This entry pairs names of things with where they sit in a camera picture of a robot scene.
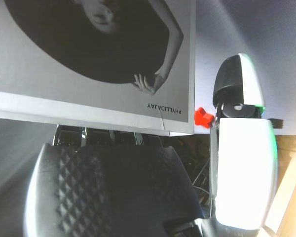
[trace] woman's hand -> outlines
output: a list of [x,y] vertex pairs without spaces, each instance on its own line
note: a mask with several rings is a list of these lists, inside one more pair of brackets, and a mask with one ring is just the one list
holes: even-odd
[[143,76],[142,74],[135,74],[134,76],[135,76],[136,82],[134,82],[133,85],[137,89],[139,89],[149,95],[154,95],[157,92],[157,90],[166,81],[166,79],[164,77],[162,77],[160,74],[154,74],[152,76],[153,77],[152,78],[153,79],[152,85],[150,85],[148,83],[148,79],[146,76]]

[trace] woman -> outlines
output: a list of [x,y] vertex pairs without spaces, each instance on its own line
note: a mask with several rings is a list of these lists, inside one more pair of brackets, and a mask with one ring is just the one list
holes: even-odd
[[5,2],[20,28],[58,62],[152,95],[168,78],[183,40],[164,0]]

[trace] diamond pattern texture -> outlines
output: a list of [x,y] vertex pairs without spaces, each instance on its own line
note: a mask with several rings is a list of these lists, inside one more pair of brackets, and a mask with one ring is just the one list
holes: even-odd
[[100,161],[62,149],[59,170],[59,228],[69,237],[107,237],[111,220]]

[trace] black fabric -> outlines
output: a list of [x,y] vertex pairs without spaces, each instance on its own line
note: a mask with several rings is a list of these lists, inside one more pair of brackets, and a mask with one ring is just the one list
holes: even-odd
[[166,237],[165,223],[202,217],[173,148],[47,145],[38,164],[38,237]]
[[146,0],[125,0],[125,27],[99,32],[71,0],[5,0],[18,26],[42,50],[88,78],[134,82],[154,74],[164,61],[169,31]]

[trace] gray table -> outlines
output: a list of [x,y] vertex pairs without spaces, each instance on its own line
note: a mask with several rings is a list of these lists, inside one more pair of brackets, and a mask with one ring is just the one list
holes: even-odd
[[284,120],[277,134],[296,135],[296,0],[198,0],[196,15],[195,107],[215,114],[221,63],[247,53],[263,89],[263,117]]

